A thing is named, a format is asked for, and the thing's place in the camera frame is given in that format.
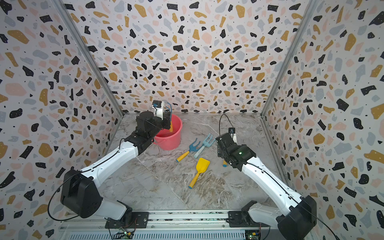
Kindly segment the yellow shovel yellow handle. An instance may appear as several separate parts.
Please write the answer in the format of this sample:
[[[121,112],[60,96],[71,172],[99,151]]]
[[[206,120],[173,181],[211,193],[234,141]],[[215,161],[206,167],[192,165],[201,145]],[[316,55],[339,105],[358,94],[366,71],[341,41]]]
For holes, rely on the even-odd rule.
[[[195,175],[193,180],[190,182],[189,189],[192,189],[194,187],[200,174],[205,173],[206,170],[208,169],[209,165],[210,165],[210,161],[208,161],[204,158],[199,158],[198,163],[196,165],[197,174]]]

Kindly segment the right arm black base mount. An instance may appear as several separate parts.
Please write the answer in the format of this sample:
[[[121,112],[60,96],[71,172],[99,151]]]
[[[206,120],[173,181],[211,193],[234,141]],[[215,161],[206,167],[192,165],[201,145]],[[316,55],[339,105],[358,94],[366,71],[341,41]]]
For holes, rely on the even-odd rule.
[[[249,210],[257,201],[250,201],[240,211],[229,211],[226,222],[230,228],[258,227],[260,223],[252,220]]]

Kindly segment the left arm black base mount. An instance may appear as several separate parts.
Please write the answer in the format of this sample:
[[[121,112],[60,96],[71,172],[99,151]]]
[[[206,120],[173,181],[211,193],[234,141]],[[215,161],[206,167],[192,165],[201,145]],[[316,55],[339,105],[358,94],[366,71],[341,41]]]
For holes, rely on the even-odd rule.
[[[106,229],[119,229],[120,227],[124,229],[145,229],[147,227],[149,212],[134,212],[131,207],[118,201],[118,203],[123,204],[127,207],[126,212],[120,220],[113,220],[108,218],[105,224]]]

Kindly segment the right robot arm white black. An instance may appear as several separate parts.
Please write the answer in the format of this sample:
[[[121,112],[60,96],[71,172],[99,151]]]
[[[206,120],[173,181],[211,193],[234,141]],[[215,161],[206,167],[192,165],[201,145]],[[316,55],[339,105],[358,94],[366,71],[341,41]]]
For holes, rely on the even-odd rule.
[[[303,240],[317,224],[316,201],[288,187],[247,145],[238,145],[231,134],[217,137],[216,142],[218,156],[251,178],[276,204],[269,207],[250,201],[241,210],[243,224],[266,224],[277,228],[287,240]]]

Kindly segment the light blue fork white handle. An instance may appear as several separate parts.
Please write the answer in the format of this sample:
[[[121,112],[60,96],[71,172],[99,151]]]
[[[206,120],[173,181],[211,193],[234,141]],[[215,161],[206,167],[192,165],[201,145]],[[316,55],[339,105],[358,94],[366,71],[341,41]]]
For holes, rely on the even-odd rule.
[[[204,139],[203,145],[200,147],[200,149],[194,154],[194,158],[197,159],[199,155],[203,152],[205,148],[209,148],[213,145],[215,142],[213,134],[209,133],[209,135]]]

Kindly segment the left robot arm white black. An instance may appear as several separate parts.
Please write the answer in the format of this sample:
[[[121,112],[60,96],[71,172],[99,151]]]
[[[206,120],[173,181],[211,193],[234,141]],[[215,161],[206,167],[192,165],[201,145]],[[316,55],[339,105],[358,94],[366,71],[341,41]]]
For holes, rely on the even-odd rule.
[[[65,174],[61,203],[83,219],[96,215],[129,223],[132,210],[126,204],[102,197],[99,187],[124,164],[142,154],[161,130],[170,129],[171,116],[169,110],[140,113],[135,130],[115,150],[80,171],[69,170]]]

